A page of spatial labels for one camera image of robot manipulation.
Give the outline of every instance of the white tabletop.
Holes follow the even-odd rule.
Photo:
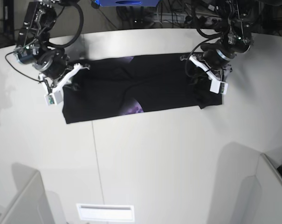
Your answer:
[[[254,39],[232,62],[224,105],[71,125],[62,105],[45,105],[41,85],[7,65],[13,47],[0,49],[0,205],[16,193],[12,164],[21,163],[41,171],[52,207],[60,204],[70,224],[85,223],[76,203],[135,205],[137,224],[229,223],[259,153],[282,160],[282,37]],[[70,48],[102,59],[189,52],[202,40],[191,29],[128,30],[83,35],[81,48]]]

